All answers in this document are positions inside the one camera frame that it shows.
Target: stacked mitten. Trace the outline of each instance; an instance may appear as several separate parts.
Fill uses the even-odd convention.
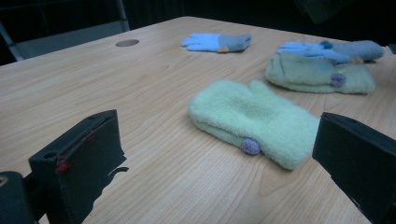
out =
[[[190,115],[197,128],[289,170],[306,159],[318,131],[317,118],[257,80],[213,83],[192,99]]]
[[[191,34],[181,42],[187,50],[212,51],[227,53],[246,49],[251,42],[251,34],[223,35],[223,34]]]
[[[368,68],[362,64],[334,64],[290,52],[275,54],[267,64],[265,76],[294,91],[368,93],[375,89]]]
[[[379,59],[384,55],[381,46],[370,40],[347,43],[290,41],[281,45],[277,52],[293,52],[305,57],[334,60],[336,63],[362,63]]]

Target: dark background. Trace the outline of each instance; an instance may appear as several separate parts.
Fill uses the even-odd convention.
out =
[[[396,12],[391,1],[356,0],[321,24],[303,15],[293,0],[123,0],[123,4],[131,29],[195,16],[348,41],[370,39],[386,46],[396,43]],[[0,1],[0,21],[14,42],[119,19],[115,0]],[[0,55],[0,65],[15,62],[3,38]]]

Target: blue glove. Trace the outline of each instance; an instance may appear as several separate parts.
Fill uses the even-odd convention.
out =
[[[191,34],[181,42],[187,50],[213,51],[226,53],[241,51],[250,45],[251,34],[222,35],[222,34]]]
[[[286,42],[277,50],[281,52],[294,52],[305,57],[325,58],[334,60],[336,63],[351,63],[358,61],[371,61],[384,55],[384,50],[373,41],[362,40],[348,43],[320,43]]]

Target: wooden table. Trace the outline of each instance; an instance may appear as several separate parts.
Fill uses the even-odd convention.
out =
[[[190,33],[251,33],[243,53],[186,51]],[[122,40],[137,39],[119,48]],[[119,114],[130,170],[96,200],[85,223],[368,223],[312,158],[289,172],[191,123],[191,97],[221,78],[259,79],[319,117],[357,119],[396,138],[396,62],[367,64],[368,95],[286,91],[264,80],[277,47],[323,38],[179,18],[0,67],[0,170],[30,173],[28,158],[89,115]]]

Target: knit fabric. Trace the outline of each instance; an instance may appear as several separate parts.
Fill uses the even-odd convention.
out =
[[[249,154],[260,148],[289,170],[307,158],[318,131],[317,118],[258,80],[217,81],[193,97],[189,112],[198,129]]]
[[[226,53],[246,49],[251,42],[251,34],[223,35],[223,34],[191,34],[182,42],[187,50],[213,51]]]
[[[363,64],[333,64],[330,60],[290,52],[275,54],[265,68],[265,77],[294,91],[368,93],[375,89],[375,82]]]
[[[371,61],[379,59],[384,55],[384,50],[381,46],[370,40],[347,43],[290,41],[281,45],[277,52],[294,52],[305,57],[331,59],[336,63],[350,63],[356,59]]]

